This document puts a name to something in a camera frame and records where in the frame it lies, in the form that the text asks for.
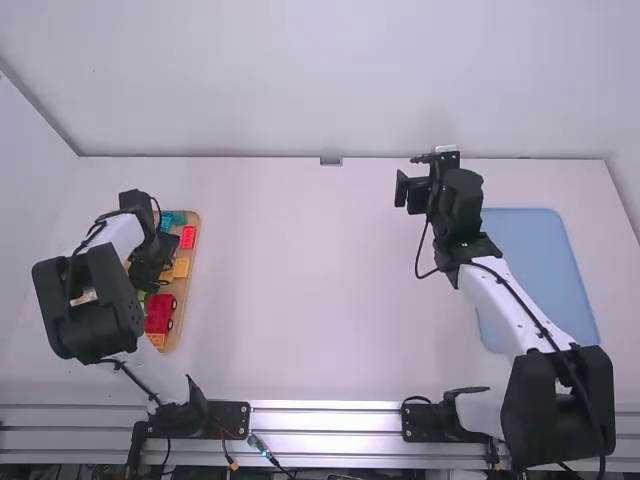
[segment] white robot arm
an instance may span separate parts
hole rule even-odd
[[[409,409],[403,403],[403,425],[419,430],[405,412],[423,411],[429,428],[448,439],[475,441],[484,434],[504,440],[516,468],[595,456],[603,466],[615,448],[609,357],[599,346],[579,346],[518,284],[502,252],[480,231],[483,179],[460,168],[459,151],[436,150],[412,162],[428,163],[429,175],[409,178],[398,170],[395,206],[426,215],[437,270],[490,319],[512,370],[502,391],[470,387],[446,392],[438,405]],[[404,438],[429,441],[431,433]]]
[[[201,435],[214,417],[200,388],[144,334],[136,295],[136,289],[158,291],[180,238],[154,227],[146,193],[130,190],[119,199],[120,209],[98,217],[80,245],[37,263],[32,277],[53,351],[85,365],[112,364],[149,396],[149,421],[134,426],[129,452],[127,476],[136,478],[148,436]]]

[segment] blue mat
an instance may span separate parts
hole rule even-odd
[[[485,208],[482,219],[482,231],[502,250],[513,276],[547,317],[580,345],[599,344],[598,327],[560,215],[542,208]],[[480,314],[478,326],[484,346],[503,353],[498,332]]]

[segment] toy car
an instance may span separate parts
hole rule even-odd
[[[147,333],[167,334],[173,328],[171,316],[178,308],[178,300],[170,293],[152,295],[147,302]]]

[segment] connector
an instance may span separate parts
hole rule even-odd
[[[267,460],[271,461],[273,459],[273,454],[271,453],[271,450],[269,450],[269,447],[267,447],[267,445],[255,434],[252,433],[247,437],[247,443],[249,444],[249,446],[255,447],[260,450],[262,456]]]

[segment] yellow lego brick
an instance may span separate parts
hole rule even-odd
[[[163,333],[147,333],[147,337],[153,343],[153,346],[158,350],[162,351],[162,347],[164,347],[164,334]]]
[[[168,283],[173,282],[173,268],[171,270],[167,270],[166,272],[162,272],[158,277],[158,280],[162,280]]]
[[[186,278],[187,275],[189,275],[189,259],[177,258],[176,263],[173,265],[173,277]]]

